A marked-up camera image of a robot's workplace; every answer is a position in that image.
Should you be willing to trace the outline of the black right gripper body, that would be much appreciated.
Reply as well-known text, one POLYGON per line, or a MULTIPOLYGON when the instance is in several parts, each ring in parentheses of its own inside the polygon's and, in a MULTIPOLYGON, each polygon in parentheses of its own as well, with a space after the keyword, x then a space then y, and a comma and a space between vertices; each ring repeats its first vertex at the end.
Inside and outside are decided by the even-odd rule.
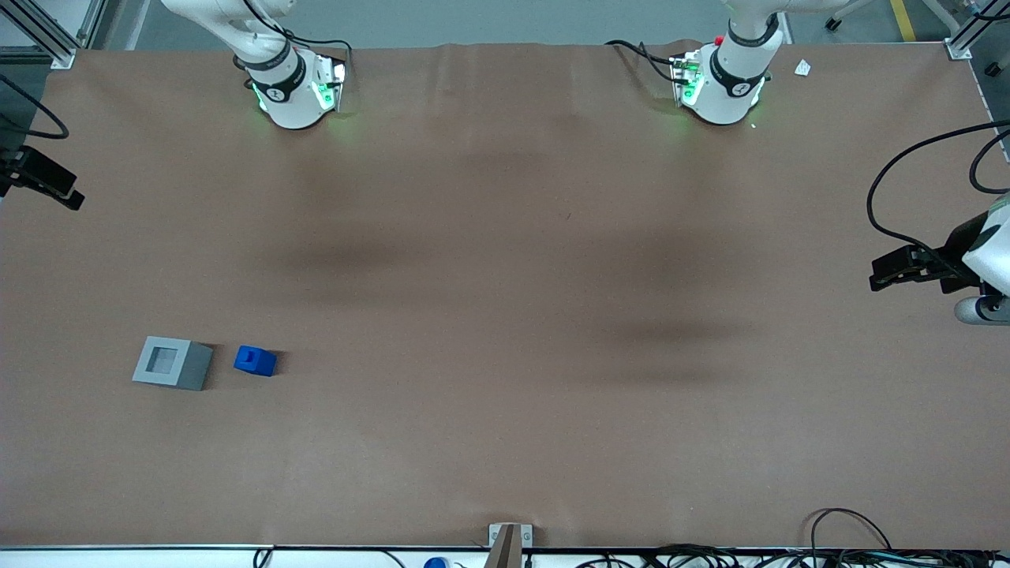
POLYGON ((21 158, 23 148, 3 148, 1 151, 1 192, 0 197, 7 197, 11 188, 25 187, 21 180, 21 158))

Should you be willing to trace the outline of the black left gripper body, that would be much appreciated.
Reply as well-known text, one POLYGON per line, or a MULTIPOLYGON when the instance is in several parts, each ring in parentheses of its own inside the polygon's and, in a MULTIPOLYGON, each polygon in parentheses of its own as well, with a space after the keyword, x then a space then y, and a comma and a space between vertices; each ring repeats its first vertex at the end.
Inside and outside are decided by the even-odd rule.
POLYGON ((938 249, 941 258, 950 266, 948 269, 950 274, 939 280, 941 293, 952 294, 966 288, 981 286, 982 280, 963 262, 963 256, 978 240, 987 219, 988 212, 984 211, 980 215, 960 223, 960 226, 946 238, 944 245, 938 249))

